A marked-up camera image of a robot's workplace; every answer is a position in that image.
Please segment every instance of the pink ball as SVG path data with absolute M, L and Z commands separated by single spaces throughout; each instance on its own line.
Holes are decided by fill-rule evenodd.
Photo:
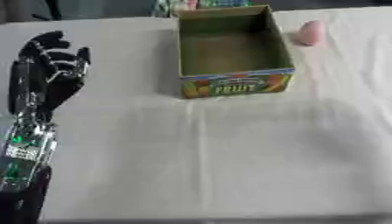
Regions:
M 304 24 L 298 32 L 297 40 L 306 46 L 314 46 L 326 35 L 326 26 L 319 20 Z

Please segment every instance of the box label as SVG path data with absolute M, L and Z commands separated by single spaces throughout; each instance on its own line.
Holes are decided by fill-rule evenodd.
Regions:
M 184 80 L 186 98 L 250 93 L 273 93 L 285 90 L 291 74 L 234 75 L 207 80 Z

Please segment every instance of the white table surface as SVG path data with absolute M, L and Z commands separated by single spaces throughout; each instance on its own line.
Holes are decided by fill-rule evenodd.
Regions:
M 392 210 L 392 8 L 275 13 L 297 67 L 281 94 L 181 100 L 175 22 L 0 27 L 0 105 L 17 50 L 62 30 L 92 48 L 87 85 L 55 115 L 44 219 L 271 218 Z M 326 40 L 288 33 L 321 19 Z

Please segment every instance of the robotic arm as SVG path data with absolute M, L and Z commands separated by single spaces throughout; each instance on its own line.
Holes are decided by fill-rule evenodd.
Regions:
M 2 223 L 37 223 L 57 145 L 53 111 L 84 85 L 89 50 L 61 52 L 70 46 L 62 38 L 53 31 L 31 39 L 11 66 L 8 109 L 14 123 L 0 145 Z

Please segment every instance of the open box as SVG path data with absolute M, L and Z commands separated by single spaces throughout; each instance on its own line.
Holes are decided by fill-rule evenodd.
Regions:
M 185 98 L 284 91 L 294 72 L 270 7 L 178 13 Z

